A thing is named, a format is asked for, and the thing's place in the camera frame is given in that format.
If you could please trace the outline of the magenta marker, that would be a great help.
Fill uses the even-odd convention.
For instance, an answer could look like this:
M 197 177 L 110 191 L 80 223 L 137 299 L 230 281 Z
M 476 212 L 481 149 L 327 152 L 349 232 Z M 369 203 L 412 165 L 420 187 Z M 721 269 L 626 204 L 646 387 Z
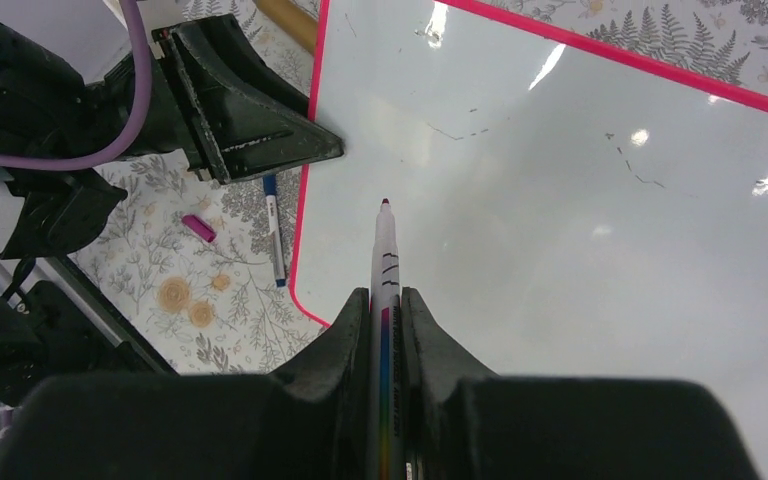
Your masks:
M 400 267 L 395 217 L 383 199 L 375 223 L 371 262 L 371 369 L 368 474 L 371 479 L 404 479 L 401 419 Z

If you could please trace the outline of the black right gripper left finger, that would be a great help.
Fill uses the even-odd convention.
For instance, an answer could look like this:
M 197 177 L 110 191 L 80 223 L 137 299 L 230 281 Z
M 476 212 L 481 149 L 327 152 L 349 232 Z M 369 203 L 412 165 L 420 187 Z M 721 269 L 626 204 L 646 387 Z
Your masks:
M 370 293 L 354 289 L 333 323 L 269 377 L 295 479 L 363 479 L 369 413 Z

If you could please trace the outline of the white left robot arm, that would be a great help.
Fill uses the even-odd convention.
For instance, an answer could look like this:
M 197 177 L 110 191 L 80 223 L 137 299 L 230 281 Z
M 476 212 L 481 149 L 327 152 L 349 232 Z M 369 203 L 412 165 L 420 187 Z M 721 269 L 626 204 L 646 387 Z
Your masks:
M 67 255 L 103 232 L 127 196 L 96 171 L 110 146 L 122 160 L 182 152 L 222 185 L 343 154 L 232 15 L 188 21 L 174 1 L 110 7 L 133 52 L 90 84 L 0 22 L 0 258 Z

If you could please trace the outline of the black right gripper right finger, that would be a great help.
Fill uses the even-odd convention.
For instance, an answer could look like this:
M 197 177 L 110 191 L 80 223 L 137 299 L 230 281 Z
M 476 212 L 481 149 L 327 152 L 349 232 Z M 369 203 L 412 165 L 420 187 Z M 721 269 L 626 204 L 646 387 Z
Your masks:
M 408 458 L 419 479 L 471 477 L 466 408 L 459 384 L 496 375 L 435 320 L 420 292 L 402 290 L 408 387 Z

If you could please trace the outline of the magenta marker cap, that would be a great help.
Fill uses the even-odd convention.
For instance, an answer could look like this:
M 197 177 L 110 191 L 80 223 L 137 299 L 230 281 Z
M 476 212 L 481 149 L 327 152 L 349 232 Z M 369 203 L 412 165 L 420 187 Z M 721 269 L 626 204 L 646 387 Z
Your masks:
M 216 239 L 217 234 L 212 226 L 197 215 L 183 215 L 181 223 L 207 243 L 212 243 Z

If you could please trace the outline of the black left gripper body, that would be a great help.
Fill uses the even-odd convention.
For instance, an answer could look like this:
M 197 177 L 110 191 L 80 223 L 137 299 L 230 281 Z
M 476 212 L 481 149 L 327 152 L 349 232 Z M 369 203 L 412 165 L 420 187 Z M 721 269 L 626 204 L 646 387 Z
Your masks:
M 62 57 L 0 22 L 0 163 L 108 163 L 152 151 L 152 33 L 179 9 L 121 9 L 131 55 L 86 84 Z

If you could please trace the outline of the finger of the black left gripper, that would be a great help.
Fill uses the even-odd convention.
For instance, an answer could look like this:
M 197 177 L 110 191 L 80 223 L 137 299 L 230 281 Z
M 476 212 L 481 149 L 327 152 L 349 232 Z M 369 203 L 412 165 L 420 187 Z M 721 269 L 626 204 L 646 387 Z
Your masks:
M 338 158 L 344 142 L 270 69 L 230 14 L 156 29 L 152 151 L 181 150 L 221 184 Z

